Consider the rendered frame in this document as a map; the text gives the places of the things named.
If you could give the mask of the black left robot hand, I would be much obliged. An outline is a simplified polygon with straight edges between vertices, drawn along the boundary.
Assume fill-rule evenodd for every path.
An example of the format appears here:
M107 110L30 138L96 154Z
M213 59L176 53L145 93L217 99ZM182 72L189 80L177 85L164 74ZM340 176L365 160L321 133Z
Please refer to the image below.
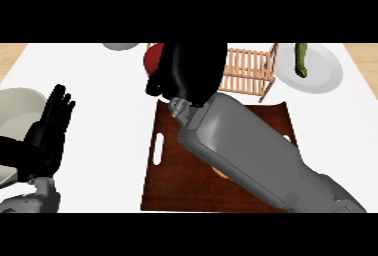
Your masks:
M56 173L65 144L65 133L76 102L64 85L50 93L42 118L33 123L22 141L0 136L0 165L16 169L18 181L28 182Z

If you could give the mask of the red tomato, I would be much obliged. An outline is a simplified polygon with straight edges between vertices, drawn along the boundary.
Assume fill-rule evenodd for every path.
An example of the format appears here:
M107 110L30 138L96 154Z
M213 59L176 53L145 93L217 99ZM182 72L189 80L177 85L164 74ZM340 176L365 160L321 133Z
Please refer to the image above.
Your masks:
M164 44L163 43L157 43L146 50L145 57L143 57L143 65L145 65L145 69L146 69L148 75L152 75L152 73L158 69L163 48L164 48Z

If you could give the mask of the grey round dish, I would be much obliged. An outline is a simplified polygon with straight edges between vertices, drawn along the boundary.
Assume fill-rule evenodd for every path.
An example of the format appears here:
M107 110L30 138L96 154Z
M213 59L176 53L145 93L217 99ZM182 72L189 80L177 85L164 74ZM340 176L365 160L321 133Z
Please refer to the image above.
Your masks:
M135 48L141 43L102 43L104 46L114 51L124 51Z

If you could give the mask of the white round plate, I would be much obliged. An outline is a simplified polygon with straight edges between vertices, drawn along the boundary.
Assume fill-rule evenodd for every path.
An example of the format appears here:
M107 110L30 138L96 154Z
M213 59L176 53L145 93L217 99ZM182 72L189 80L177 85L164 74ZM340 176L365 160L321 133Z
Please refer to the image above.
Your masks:
M296 46L282 44L278 50L275 74L279 80L296 90L324 94L338 88L343 81L343 67L335 54L321 44L307 45L304 67L307 77L296 73Z

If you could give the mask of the green cucumber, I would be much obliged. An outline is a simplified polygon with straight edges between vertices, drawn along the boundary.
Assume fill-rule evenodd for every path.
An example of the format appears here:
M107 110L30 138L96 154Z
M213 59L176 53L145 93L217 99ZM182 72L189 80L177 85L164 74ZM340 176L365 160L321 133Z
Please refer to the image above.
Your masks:
M296 47L296 74L301 77L307 77L307 68L306 68L306 53L307 53L307 44L306 43L297 43Z

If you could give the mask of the orange round food item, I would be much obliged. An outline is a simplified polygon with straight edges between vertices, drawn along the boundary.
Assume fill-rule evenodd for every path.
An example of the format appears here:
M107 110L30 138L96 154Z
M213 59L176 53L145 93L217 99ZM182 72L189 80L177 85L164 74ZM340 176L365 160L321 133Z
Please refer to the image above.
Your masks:
M216 167L211 166L213 171L216 172L216 174L226 180L232 180L219 170Z

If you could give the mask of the pale wooden tiered shelf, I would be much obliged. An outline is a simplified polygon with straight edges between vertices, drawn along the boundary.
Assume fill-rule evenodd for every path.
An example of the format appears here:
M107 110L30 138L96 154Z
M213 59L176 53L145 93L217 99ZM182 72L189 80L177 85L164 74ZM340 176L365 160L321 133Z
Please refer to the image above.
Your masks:
M259 96L263 102L276 81L278 48L275 43L268 51L228 50L220 91Z

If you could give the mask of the dark brown wooden tray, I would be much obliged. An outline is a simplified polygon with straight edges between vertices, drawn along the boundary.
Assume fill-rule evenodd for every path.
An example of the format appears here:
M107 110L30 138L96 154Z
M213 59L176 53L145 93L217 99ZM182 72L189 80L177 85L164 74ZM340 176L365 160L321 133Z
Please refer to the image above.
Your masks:
M182 147L179 128L169 104L158 101L141 209L282 213Z

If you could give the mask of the pale beige bowl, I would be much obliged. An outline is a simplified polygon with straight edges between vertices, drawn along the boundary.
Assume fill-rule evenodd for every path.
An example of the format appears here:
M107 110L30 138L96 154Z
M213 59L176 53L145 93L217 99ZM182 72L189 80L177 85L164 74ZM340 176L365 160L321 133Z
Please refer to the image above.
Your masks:
M0 90L0 189L19 181L19 168L39 165L40 150L24 138L45 104L45 96L31 89Z

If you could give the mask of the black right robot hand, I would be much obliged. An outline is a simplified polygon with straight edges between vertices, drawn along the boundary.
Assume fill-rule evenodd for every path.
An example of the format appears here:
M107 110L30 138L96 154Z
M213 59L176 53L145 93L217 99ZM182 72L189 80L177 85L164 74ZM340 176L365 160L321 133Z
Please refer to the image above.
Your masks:
M208 50L195 43L166 43L146 94L167 100L180 98L201 108L220 86L226 55L226 42L214 43Z

